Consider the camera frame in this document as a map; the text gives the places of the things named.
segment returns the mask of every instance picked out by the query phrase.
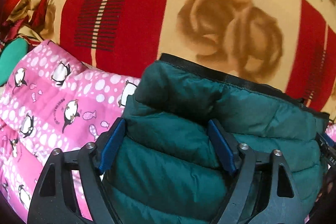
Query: green puffer jacket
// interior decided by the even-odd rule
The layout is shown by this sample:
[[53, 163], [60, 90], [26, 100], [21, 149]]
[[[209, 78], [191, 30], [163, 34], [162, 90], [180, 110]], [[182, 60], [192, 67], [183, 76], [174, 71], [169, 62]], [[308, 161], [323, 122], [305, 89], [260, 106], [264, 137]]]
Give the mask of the green puffer jacket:
[[314, 139], [329, 116], [267, 85], [163, 54], [123, 117], [127, 136], [103, 183], [124, 224], [212, 220], [231, 182], [206, 135], [212, 118], [254, 150], [283, 152], [307, 214], [321, 187], [326, 169]]

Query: brown rose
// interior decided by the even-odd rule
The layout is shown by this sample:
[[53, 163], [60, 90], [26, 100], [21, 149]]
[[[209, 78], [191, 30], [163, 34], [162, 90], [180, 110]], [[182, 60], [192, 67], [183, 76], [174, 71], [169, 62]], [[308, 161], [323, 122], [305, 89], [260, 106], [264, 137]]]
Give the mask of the brown rose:
[[177, 30], [197, 54], [212, 55], [221, 48], [228, 24], [252, 0], [186, 0], [177, 16]]
[[277, 20], [257, 7], [245, 8], [230, 22], [223, 40], [229, 67], [239, 77], [263, 82], [274, 75], [282, 57]]
[[252, 0], [187, 0], [177, 30], [201, 65], [254, 82], [273, 76], [282, 57], [277, 20]]

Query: metal screw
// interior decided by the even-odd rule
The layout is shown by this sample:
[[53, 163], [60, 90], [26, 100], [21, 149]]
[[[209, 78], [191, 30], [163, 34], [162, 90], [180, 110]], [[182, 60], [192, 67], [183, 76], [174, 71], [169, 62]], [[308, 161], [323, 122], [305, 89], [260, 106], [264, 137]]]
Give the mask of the metal screw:
[[275, 156], [282, 156], [282, 152], [279, 149], [274, 149], [273, 153]]
[[86, 149], [92, 149], [96, 146], [94, 142], [89, 142], [85, 145]]
[[53, 151], [52, 151], [52, 154], [54, 155], [54, 156], [56, 156], [56, 155], [58, 155], [59, 153], [61, 153], [62, 152], [62, 150], [60, 150], [59, 148], [55, 148]]
[[246, 143], [240, 143], [239, 147], [240, 147], [240, 149], [243, 149], [243, 150], [247, 150], [247, 149], [250, 148]]

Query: penguin print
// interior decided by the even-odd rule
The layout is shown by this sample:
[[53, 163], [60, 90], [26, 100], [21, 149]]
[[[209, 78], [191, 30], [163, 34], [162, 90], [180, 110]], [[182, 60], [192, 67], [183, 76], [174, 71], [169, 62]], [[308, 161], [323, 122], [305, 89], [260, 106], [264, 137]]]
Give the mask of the penguin print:
[[137, 89], [137, 85], [130, 83], [128, 80], [126, 80], [126, 86], [123, 90], [123, 93], [121, 95], [121, 99], [118, 101], [119, 107], [125, 107], [126, 106], [126, 100], [129, 95], [133, 95], [135, 90]]
[[30, 194], [24, 189], [24, 186], [21, 184], [18, 188], [19, 197], [22, 205], [29, 210], [31, 197]]
[[78, 99], [68, 102], [64, 110], [64, 126], [62, 133], [64, 133], [65, 127], [72, 124], [76, 117], [80, 117], [78, 113]]
[[8, 193], [8, 181], [5, 180], [6, 182], [2, 183], [2, 187], [5, 189], [6, 193]]
[[25, 75], [26, 75], [26, 68], [19, 68], [15, 75], [14, 75], [14, 84], [15, 84], [15, 87], [13, 89], [13, 94], [14, 94], [14, 90], [15, 88], [19, 88], [21, 87], [22, 85], [27, 85], [27, 82], [25, 81]]
[[54, 71], [54, 74], [51, 75], [51, 80], [54, 80], [56, 82], [56, 85], [62, 86], [65, 79], [70, 75], [71, 68], [70, 64], [64, 65], [62, 61], [57, 66], [56, 70]]
[[29, 137], [34, 130], [34, 116], [29, 116], [29, 114], [26, 114], [26, 117], [24, 118], [20, 131], [24, 138]]
[[15, 140], [9, 140], [9, 142], [13, 149], [12, 155], [14, 158], [17, 158], [17, 143], [19, 142], [19, 137], [17, 136]]

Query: black metal clamp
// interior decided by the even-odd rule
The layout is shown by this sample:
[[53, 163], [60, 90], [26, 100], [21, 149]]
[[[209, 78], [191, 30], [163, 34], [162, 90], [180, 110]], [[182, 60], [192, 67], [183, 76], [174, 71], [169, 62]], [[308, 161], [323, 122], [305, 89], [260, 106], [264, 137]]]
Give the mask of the black metal clamp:
[[[71, 152], [53, 150], [34, 190], [28, 224], [122, 224], [99, 176], [111, 168], [125, 132], [126, 122], [118, 118], [95, 143]], [[238, 143], [215, 119], [209, 121], [207, 132], [223, 169], [233, 178], [211, 224], [304, 223], [301, 200], [281, 151], [254, 151]], [[79, 170], [93, 221], [80, 213], [72, 170]], [[256, 203], [251, 216], [241, 219], [256, 172], [260, 174]]]

